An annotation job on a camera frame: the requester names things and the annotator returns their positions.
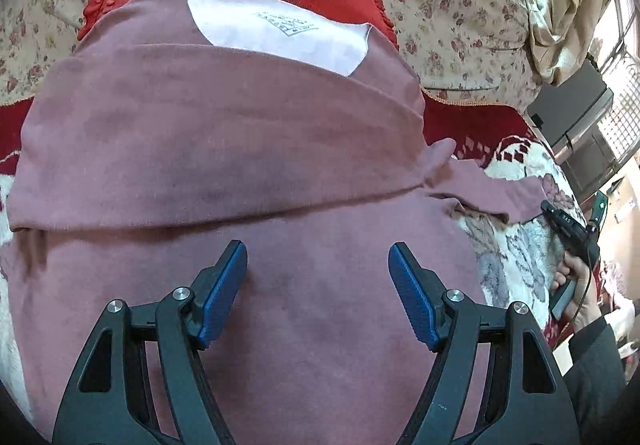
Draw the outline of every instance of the window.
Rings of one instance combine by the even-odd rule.
[[[611,0],[596,26],[589,53],[613,91],[598,128],[620,164],[640,146],[638,10],[634,0]]]

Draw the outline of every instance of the metal screw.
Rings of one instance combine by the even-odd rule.
[[[513,303],[513,309],[520,315],[526,315],[527,313],[529,313],[529,307],[524,302],[520,302],[519,300]]]
[[[185,300],[190,294],[191,291],[189,290],[189,288],[185,288],[184,286],[182,286],[176,288],[172,295],[174,296],[175,300]]]
[[[460,290],[447,290],[447,298],[453,302],[460,302],[465,298],[465,294]]]
[[[112,300],[110,303],[107,304],[107,311],[109,313],[117,313],[122,309],[123,305],[124,304],[120,299]]]

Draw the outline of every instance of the black clamp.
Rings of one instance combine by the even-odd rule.
[[[247,253],[231,241],[190,287],[153,304],[116,299],[102,311],[78,358],[53,431],[54,445],[232,445],[199,350],[220,336],[246,273]],[[149,386],[145,341],[157,341],[180,440],[162,434]]]
[[[389,251],[389,272],[418,340],[438,356],[398,445],[578,444],[569,393],[525,303],[475,304],[447,290],[404,243]],[[491,343],[474,431],[454,438],[479,343]]]
[[[53,444],[234,444],[198,352],[220,336],[246,266],[244,244],[232,241],[190,287],[153,304],[108,303],[67,384]],[[421,268],[404,243],[391,247],[388,266],[416,336],[438,354],[398,445],[578,443],[567,389],[524,303],[477,305]],[[180,439],[159,429],[145,341],[158,342]],[[481,409],[475,430],[454,440],[479,343],[491,343]]]

